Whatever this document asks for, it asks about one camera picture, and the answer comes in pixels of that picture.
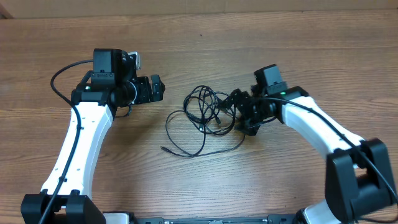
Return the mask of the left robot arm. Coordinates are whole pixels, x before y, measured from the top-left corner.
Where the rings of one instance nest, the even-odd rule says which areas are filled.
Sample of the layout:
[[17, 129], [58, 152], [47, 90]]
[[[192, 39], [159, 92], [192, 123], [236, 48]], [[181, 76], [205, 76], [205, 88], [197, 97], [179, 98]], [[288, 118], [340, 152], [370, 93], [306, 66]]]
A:
[[134, 223], [131, 212], [101, 212], [92, 201], [93, 176], [104, 138], [119, 108], [161, 101], [158, 75], [139, 77], [141, 57], [120, 49], [94, 49], [71, 97], [70, 123], [58, 159], [38, 194], [21, 203], [25, 223]]

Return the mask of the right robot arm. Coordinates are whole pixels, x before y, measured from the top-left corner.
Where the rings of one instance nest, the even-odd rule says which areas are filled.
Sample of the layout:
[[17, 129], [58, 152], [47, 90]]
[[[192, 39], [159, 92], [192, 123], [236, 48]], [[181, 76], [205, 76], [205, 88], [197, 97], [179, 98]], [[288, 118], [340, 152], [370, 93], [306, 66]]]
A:
[[325, 198], [299, 210], [292, 223], [355, 223], [397, 203], [386, 145], [365, 140], [328, 116], [300, 86], [288, 87], [277, 65], [254, 72], [251, 92], [235, 89], [217, 107], [237, 108], [237, 130], [254, 136], [268, 119], [296, 130], [326, 162]]

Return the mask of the black usb cable long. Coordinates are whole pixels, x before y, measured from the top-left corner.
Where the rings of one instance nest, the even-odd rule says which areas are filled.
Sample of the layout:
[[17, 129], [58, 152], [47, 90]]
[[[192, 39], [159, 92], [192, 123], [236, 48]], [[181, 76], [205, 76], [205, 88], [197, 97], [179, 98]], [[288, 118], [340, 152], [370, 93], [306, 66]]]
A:
[[[202, 143], [202, 145], [201, 145], [201, 148], [200, 148], [197, 152], [191, 154], [191, 153], [185, 151], [184, 149], [182, 149], [181, 147], [179, 147], [179, 146], [172, 140], [172, 138], [170, 137], [169, 129], [168, 129], [168, 124], [169, 124], [169, 121], [171, 120], [170, 117], [171, 117], [173, 114], [175, 114], [175, 113], [185, 113], [185, 115], [186, 115], [187, 118], [192, 122], [192, 124], [194, 125], [194, 127], [196, 127], [197, 130], [199, 130], [199, 132], [201, 132], [201, 133], [203, 134], [203, 143]], [[173, 155], [175, 155], [175, 156], [178, 156], [178, 157], [189, 157], [189, 158], [191, 158], [191, 157], [200, 157], [200, 156], [209, 156], [209, 155], [213, 155], [213, 154], [220, 154], [220, 153], [224, 153], [224, 152], [233, 151], [233, 150], [237, 149], [240, 145], [242, 145], [242, 143], [243, 143], [244, 140], [245, 140], [246, 135], [243, 136], [242, 140], [241, 140], [241, 141], [239, 142], [239, 144], [237, 144], [235, 147], [232, 147], [232, 148], [230, 148], [230, 149], [223, 149], [223, 150], [220, 150], [220, 151], [209, 152], [209, 153], [206, 153], [206, 154], [201, 154], [201, 152], [202, 152], [202, 150], [203, 150], [203, 148], [204, 148], [204, 146], [205, 146], [205, 143], [206, 143], [206, 136], [207, 136], [208, 134], [212, 134], [212, 135], [215, 135], [215, 136], [224, 136], [224, 135], [228, 134], [228, 133], [232, 130], [232, 128], [234, 127], [235, 121], [237, 120], [237, 118], [235, 117], [235, 115], [236, 115], [236, 112], [235, 112], [235, 110], [233, 110], [233, 112], [231, 113], [231, 116], [233, 117], [233, 120], [232, 120], [231, 124], [230, 124], [227, 128], [220, 129], [220, 130], [217, 130], [217, 131], [212, 131], [212, 130], [208, 127], [207, 123], [210, 122], [212, 119], [218, 120], [218, 113], [215, 113], [214, 115], [211, 115], [211, 116], [208, 117], [208, 118], [205, 118], [205, 113], [203, 113], [202, 116], [201, 116], [201, 118], [198, 118], [198, 117], [192, 115], [191, 113], [189, 113], [189, 112], [186, 111], [186, 110], [176, 110], [176, 111], [173, 111], [173, 112], [171, 112], [171, 113], [168, 115], [168, 117], [167, 117], [167, 119], [166, 119], [166, 121], [165, 121], [165, 130], [166, 130], [166, 134], [167, 134], [167, 137], [169, 138], [170, 142], [171, 142], [177, 149], [179, 149], [179, 150], [182, 152], [182, 154], [178, 154], [178, 153], [176, 153], [176, 152], [173, 152], [172, 150], [170, 150], [170, 149], [168, 149], [168, 148], [166, 148], [166, 147], [164, 147], [164, 146], [161, 146], [160, 148], [161, 148], [161, 150], [163, 150], [163, 151], [165, 151], [165, 152], [168, 152], [168, 153], [171, 153], [171, 154], [173, 154]]]

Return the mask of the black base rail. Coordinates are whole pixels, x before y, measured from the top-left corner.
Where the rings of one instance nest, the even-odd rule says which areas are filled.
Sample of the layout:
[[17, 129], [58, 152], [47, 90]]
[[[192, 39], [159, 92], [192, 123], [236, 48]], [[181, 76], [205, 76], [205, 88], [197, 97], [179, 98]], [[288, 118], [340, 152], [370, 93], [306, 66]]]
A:
[[266, 217], [232, 218], [137, 218], [128, 212], [103, 213], [106, 224], [294, 224], [295, 215], [268, 215]]

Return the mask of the black usb cable short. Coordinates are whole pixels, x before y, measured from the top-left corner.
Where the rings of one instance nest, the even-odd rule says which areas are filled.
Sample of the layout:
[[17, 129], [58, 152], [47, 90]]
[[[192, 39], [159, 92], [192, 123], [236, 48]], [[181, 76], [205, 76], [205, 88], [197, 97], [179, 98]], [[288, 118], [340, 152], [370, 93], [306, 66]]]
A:
[[[229, 94], [222, 91], [214, 91], [206, 85], [199, 85], [189, 93], [183, 101], [183, 112], [187, 118], [194, 124], [194, 126], [203, 134], [212, 134], [215, 136], [224, 136], [228, 134], [236, 122], [236, 109], [232, 106], [226, 109], [219, 109], [218, 105], [223, 101], [220, 96], [225, 96], [226, 99]], [[196, 116], [189, 112], [188, 105], [192, 100], [198, 101], [198, 108], [200, 115]], [[209, 127], [209, 122], [215, 120], [218, 125], [221, 124], [219, 114], [223, 112], [232, 117], [232, 122], [226, 128], [212, 130]]]

